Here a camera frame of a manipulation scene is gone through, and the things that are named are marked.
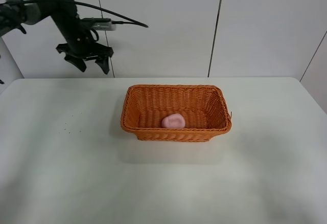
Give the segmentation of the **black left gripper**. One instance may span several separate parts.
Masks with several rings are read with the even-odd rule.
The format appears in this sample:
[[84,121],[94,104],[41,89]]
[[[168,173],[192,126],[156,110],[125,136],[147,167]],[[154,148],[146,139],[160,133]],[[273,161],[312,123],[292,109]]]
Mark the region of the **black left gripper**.
[[98,39],[93,38],[92,32],[95,30],[85,27],[76,14],[69,15],[64,12],[52,14],[52,20],[63,35],[66,43],[57,46],[59,53],[65,54],[65,61],[74,65],[81,72],[85,72],[86,64],[84,60],[96,59],[95,63],[107,75],[110,71],[109,57],[112,57],[111,47],[98,43]]

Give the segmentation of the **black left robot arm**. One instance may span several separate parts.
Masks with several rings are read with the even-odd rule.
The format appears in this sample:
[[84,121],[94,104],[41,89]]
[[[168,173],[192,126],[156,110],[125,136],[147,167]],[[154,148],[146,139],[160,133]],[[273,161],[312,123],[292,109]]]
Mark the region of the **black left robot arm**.
[[93,60],[108,74],[111,47],[98,43],[98,30],[105,31],[110,19],[80,18],[75,0],[6,0],[1,4],[1,36],[18,29],[26,33],[23,25],[35,25],[51,17],[65,39],[56,47],[65,54],[65,61],[85,72],[86,62]]

